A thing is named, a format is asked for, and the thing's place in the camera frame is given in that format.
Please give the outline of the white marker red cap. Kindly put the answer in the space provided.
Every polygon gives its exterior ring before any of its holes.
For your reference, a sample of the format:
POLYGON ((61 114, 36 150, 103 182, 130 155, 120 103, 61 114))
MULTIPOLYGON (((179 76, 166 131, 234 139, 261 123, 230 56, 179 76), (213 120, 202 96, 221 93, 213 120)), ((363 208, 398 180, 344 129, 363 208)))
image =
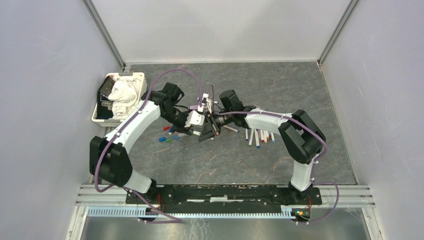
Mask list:
POLYGON ((258 133, 259 133, 259 136, 260 136, 260 140, 261 140, 261 142, 265 142, 265 136, 264 136, 264 131, 262 130, 262 129, 259 129, 258 130, 258 133))

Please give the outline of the white marker light-blue cap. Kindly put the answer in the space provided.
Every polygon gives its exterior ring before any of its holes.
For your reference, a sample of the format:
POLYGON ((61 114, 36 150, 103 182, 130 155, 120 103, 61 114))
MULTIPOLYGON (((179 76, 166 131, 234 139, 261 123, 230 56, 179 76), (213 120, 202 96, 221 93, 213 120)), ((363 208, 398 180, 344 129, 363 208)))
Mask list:
POLYGON ((272 142, 275 142, 275 136, 274 136, 274 133, 273 132, 270 132, 269 133, 269 137, 270 137, 270 139, 271 139, 272 142))

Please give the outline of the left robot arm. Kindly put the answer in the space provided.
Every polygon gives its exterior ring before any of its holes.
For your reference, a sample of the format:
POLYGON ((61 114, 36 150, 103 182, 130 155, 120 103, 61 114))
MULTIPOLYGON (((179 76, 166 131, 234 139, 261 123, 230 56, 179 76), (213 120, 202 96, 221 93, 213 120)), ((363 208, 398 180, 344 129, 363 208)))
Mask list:
POLYGON ((89 143, 89 172, 115 186, 138 192, 145 204, 157 198, 156 181, 137 172, 129 158, 129 152, 146 128, 159 118, 172 124, 175 131, 190 133, 186 127, 190 110, 180 111, 176 105, 184 92, 173 83, 166 83, 162 90, 145 93, 135 111, 105 137, 95 136, 89 143))

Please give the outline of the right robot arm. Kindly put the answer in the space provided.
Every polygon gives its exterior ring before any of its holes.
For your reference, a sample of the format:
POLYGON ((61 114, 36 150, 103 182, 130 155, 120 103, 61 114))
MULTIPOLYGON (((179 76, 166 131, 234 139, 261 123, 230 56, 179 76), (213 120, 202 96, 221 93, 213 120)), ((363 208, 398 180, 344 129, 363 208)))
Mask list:
POLYGON ((294 113, 276 113, 244 105, 234 90, 223 92, 219 98, 223 106, 219 111, 214 110, 215 101, 208 93, 203 94, 198 105, 191 106, 191 110, 203 115, 200 136, 216 137, 229 123, 279 135, 294 160, 289 199, 295 204, 306 201, 314 181, 314 164, 328 149, 325 135, 311 117, 300 109, 294 113))

